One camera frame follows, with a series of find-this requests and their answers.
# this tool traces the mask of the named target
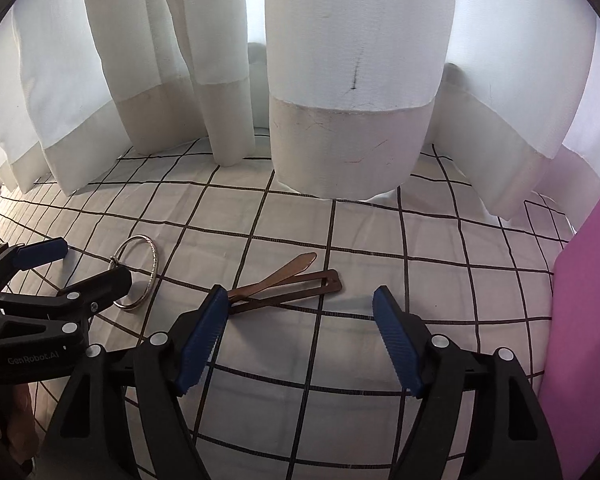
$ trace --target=silver screw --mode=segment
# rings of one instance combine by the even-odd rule
[[[164,345],[169,340],[169,336],[164,332],[156,332],[149,338],[149,343],[154,346]]]
[[[78,330],[78,326],[75,323],[65,323],[62,326],[62,331],[65,334],[72,334],[74,333],[76,330]]]
[[[440,334],[433,336],[431,342],[437,348],[446,348],[449,346],[449,339]]]
[[[508,348],[501,348],[498,350],[498,357],[503,361],[513,361],[513,352]]]
[[[100,355],[100,345],[90,345],[84,353],[87,357],[96,357],[97,355]]]

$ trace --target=blue rubber pad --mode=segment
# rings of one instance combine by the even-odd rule
[[[175,381],[180,395],[186,394],[200,381],[211,350],[229,316],[229,297],[224,288],[219,287],[205,303],[205,310],[180,355],[180,375]]]
[[[18,270],[29,270],[40,265],[62,260],[69,251],[64,238],[53,238],[18,249],[13,257],[13,267]]]
[[[398,317],[404,313],[385,286],[379,287],[374,293],[373,311],[400,384],[408,388],[411,395],[419,397],[424,387],[420,379],[420,358]]]

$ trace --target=white curtain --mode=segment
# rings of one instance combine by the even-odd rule
[[[209,135],[278,179],[367,199],[423,142],[492,214],[600,196],[600,20],[585,0],[17,0],[0,24],[0,179],[72,192],[133,145]]]
[[[283,184],[367,199],[409,177],[455,0],[266,0],[271,152]]]

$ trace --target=human hand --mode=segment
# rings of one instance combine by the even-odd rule
[[[13,410],[7,424],[7,438],[9,453],[18,464],[32,458],[38,451],[39,439],[28,384],[13,387]]]

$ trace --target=pink object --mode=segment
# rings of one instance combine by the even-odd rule
[[[565,480],[600,451],[600,200],[558,256],[540,404]]]

